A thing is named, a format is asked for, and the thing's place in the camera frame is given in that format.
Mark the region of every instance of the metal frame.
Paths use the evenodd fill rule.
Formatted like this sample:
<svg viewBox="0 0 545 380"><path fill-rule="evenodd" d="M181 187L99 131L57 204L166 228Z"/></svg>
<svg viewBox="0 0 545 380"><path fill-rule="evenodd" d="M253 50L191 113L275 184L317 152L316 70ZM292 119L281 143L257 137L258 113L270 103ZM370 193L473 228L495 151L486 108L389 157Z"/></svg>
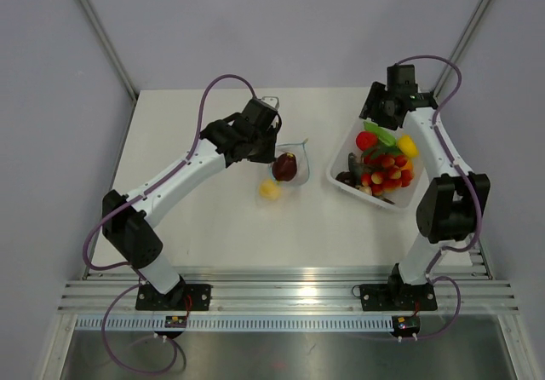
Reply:
<svg viewBox="0 0 545 380"><path fill-rule="evenodd" d="M104 50L106 58L112 63L113 70L118 75L119 80L127 90L130 99L136 103L138 101L139 90L133 84L127 70L123 66L123 63L119 59L118 53L113 47L112 41L108 37L104 26L100 22L99 15L96 13L95 7L91 3L91 0L76 0L79 4L85 19L93 29L99 45Z"/></svg>
<svg viewBox="0 0 545 380"><path fill-rule="evenodd" d="M517 314L513 291L507 281L475 279L473 270L483 267L438 268L438 273L456 276L464 298L463 314ZM388 268L275 268L268 272L252 269L180 268L188 283L213 285L206 315L377 315L363 312L352 288L361 283L381 283ZM137 282L136 275L102 276L70 281L58 309L59 314L97 314L122 291ZM452 314L456 293L448 282L436 284L439 310L422 314ZM113 309L115 314L135 312L136 292L129 293Z"/></svg>
<svg viewBox="0 0 545 380"><path fill-rule="evenodd" d="M452 50L452 52L450 52L450 61L458 63L458 61L462 58L464 51L466 50L469 42L475 35L477 28L482 23L483 18L485 17L486 12L490 8L492 2L493 0L479 0L477 2L475 10L472 12L471 16L469 17L468 23L462 31L462 35L460 35L460 37L456 41L456 44L454 45L454 49ZM437 82L432 89L432 92L436 96L439 97L451 74L452 68L450 66L445 66L443 68L443 71L441 71L441 73L439 74L439 78L437 79Z"/></svg>

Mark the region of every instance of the white table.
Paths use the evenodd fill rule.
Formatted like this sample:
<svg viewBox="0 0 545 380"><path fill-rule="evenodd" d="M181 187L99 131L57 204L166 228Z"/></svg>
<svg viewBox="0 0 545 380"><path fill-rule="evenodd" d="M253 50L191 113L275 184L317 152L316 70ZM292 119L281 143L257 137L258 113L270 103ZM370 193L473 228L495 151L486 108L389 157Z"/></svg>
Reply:
<svg viewBox="0 0 545 380"><path fill-rule="evenodd" d="M325 180L325 168L364 103L368 88L257 89L277 96L284 126L278 143L309 139L311 178L288 199L259 204L264 164L239 163L205 181L157 228L175 266L348 267L393 265L416 230L415 210L392 213L359 201ZM114 182L121 194L138 187L191 146L202 90L141 92ZM241 111L247 89L209 95L204 125ZM422 196L427 180L417 192ZM100 236L93 262L121 261ZM471 265L449 253L443 265Z"/></svg>

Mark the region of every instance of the plastic vegetable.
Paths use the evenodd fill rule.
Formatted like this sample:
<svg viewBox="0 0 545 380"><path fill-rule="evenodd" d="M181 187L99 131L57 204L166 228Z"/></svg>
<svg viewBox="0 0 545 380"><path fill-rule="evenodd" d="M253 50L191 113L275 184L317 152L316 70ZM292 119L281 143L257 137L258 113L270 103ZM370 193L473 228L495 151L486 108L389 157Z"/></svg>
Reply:
<svg viewBox="0 0 545 380"><path fill-rule="evenodd" d="M367 150L370 147L373 147L378 142L378 137L370 131L362 131L356 137L356 146L361 151Z"/></svg>
<svg viewBox="0 0 545 380"><path fill-rule="evenodd" d="M376 134L378 140L380 140L384 146L395 146L395 137L378 124L374 124L373 122L364 122L364 129Z"/></svg>
<svg viewBox="0 0 545 380"><path fill-rule="evenodd" d="M342 173L337 174L337 177L335 177L335 179L338 182L346 184L347 186L356 187L356 180L354 179L354 175L350 171L342 171Z"/></svg>
<svg viewBox="0 0 545 380"><path fill-rule="evenodd" d="M407 160L407 164L404 165L403 167L401 167L401 170L411 170L411 171L412 171L413 168L414 168L414 167L413 167L413 165L412 165L412 160L409 159L409 160Z"/></svg>
<svg viewBox="0 0 545 380"><path fill-rule="evenodd" d="M361 176L364 174L364 166L354 153L348 154L348 171L354 175L356 180L361 180Z"/></svg>
<svg viewBox="0 0 545 380"><path fill-rule="evenodd" d="M418 149L415 142L409 135L402 135L398 140L398 147L401 152L408 158L414 158L418 155Z"/></svg>

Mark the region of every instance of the red apple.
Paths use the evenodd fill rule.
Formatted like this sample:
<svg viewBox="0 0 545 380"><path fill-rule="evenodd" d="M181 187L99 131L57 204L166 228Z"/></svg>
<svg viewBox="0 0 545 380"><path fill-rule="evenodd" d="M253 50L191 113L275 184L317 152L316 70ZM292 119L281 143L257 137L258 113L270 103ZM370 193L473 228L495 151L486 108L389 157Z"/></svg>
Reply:
<svg viewBox="0 0 545 380"><path fill-rule="evenodd" d="M386 176L390 180L398 180L401 178L401 170L399 169L399 167L394 165L394 167L388 169Z"/></svg>
<svg viewBox="0 0 545 380"><path fill-rule="evenodd" d="M297 174L297 159L292 153L284 153L272 163L272 175L276 181L291 181Z"/></svg>

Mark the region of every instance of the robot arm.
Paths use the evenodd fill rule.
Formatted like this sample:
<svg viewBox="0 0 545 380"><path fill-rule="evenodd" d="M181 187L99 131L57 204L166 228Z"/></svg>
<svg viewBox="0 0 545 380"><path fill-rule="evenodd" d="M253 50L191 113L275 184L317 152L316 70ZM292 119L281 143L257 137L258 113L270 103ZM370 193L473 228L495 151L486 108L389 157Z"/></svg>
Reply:
<svg viewBox="0 0 545 380"><path fill-rule="evenodd" d="M216 120L202 130L197 148L189 159L176 160L125 196L112 190L103 198L102 214L106 216L131 199L143 197L105 223L102 232L147 282L141 288L145 293L141 291L139 298L152 297L154 301L151 307L148 302L144 310L185 308L181 300L187 285L169 264L162 251L163 243L153 229L201 182L231 164L243 159L271 163L281 124L278 98L251 99L241 113ZM198 310L195 307L198 305L194 303L193 310Z"/></svg>
<svg viewBox="0 0 545 380"><path fill-rule="evenodd" d="M416 211L420 234L386 285L360 286L364 310L414 310L416 301L421 310L437 309L428 283L430 266L439 263L442 248L465 242L477 224L475 204L459 171L471 182L481 214L485 209L490 181L484 174L474 174L463 161L437 115L437 107L433 94L418 91L414 66L393 65L387 69L387 86L373 83L360 114L381 127L403 128L418 146L430 180Z"/></svg>

